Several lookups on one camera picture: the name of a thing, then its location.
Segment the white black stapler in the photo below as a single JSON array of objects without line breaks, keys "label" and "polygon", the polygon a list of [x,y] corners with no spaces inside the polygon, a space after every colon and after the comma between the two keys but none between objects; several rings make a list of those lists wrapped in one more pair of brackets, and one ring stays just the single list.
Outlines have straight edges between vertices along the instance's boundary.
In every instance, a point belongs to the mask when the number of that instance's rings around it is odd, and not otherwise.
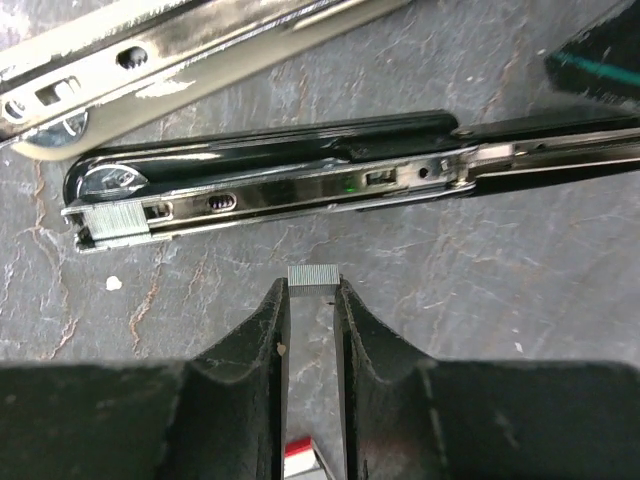
[{"label": "white black stapler", "polygon": [[77,157],[399,8],[396,1],[117,1],[1,54],[1,143]]}]

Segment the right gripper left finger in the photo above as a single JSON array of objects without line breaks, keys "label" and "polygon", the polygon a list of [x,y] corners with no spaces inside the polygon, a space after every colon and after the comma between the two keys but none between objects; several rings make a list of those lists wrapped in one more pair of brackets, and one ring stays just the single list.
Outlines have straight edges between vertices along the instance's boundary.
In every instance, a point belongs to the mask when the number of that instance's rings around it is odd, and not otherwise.
[{"label": "right gripper left finger", "polygon": [[289,292],[187,360],[5,363],[5,479],[279,479]]}]

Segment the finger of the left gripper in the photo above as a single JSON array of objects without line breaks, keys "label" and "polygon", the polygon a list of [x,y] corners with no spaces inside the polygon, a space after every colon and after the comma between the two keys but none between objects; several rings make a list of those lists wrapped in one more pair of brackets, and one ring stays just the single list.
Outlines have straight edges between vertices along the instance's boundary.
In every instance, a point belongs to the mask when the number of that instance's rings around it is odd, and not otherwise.
[{"label": "finger of the left gripper", "polygon": [[544,58],[554,90],[599,102],[639,102],[639,3],[620,1]]}]

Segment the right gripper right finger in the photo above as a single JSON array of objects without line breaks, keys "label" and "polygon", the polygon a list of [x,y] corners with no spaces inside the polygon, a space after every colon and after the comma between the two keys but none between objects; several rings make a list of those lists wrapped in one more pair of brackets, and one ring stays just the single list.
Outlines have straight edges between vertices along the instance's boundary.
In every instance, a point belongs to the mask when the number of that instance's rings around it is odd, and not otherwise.
[{"label": "right gripper right finger", "polygon": [[334,333],[350,479],[635,479],[639,372],[591,360],[442,360],[351,284]]}]

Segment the silver staple strip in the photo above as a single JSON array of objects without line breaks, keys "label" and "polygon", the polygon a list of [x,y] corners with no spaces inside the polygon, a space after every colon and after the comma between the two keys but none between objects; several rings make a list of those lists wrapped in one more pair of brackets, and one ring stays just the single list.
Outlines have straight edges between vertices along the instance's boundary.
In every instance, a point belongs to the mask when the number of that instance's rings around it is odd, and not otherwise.
[{"label": "silver staple strip", "polygon": [[150,232],[144,208],[137,202],[94,205],[83,212],[83,218],[94,241]]},{"label": "silver staple strip", "polygon": [[291,298],[326,297],[335,295],[341,277],[335,264],[301,264],[288,267],[287,280]]}]

